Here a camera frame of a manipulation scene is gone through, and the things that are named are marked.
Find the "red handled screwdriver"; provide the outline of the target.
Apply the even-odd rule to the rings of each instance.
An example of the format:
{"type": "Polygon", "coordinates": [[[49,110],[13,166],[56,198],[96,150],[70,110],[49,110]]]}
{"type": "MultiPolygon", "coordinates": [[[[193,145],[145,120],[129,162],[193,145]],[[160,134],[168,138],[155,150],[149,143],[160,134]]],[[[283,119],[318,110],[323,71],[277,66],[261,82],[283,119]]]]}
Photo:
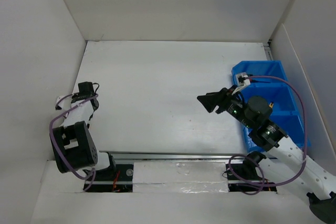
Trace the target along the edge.
{"type": "Polygon", "coordinates": [[[249,80],[251,83],[271,83],[271,81],[266,78],[252,78],[249,80]]]}

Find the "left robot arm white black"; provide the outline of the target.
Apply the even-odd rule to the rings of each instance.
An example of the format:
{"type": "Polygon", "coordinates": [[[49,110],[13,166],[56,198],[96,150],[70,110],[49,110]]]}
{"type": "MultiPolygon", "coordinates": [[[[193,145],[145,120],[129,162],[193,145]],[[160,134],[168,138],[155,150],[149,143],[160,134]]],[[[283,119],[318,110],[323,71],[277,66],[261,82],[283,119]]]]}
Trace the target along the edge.
{"type": "Polygon", "coordinates": [[[112,155],[99,153],[89,132],[99,108],[98,83],[81,82],[78,91],[59,96],[55,109],[61,114],[50,122],[49,136],[57,168],[82,180],[112,180],[117,166],[112,155]]]}

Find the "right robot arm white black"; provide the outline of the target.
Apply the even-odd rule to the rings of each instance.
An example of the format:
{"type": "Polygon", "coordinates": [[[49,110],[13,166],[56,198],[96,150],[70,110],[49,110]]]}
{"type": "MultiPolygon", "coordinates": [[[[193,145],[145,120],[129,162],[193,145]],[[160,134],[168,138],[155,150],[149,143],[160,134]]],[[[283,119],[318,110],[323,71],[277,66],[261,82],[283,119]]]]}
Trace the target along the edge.
{"type": "Polygon", "coordinates": [[[335,223],[335,176],[327,172],[300,149],[286,132],[269,119],[272,108],[260,96],[247,102],[235,93],[237,87],[199,95],[197,100],[209,112],[227,112],[239,123],[251,129],[251,140],[265,152],[284,163],[294,176],[275,186],[297,184],[308,199],[310,211],[324,223],[335,223]]]}

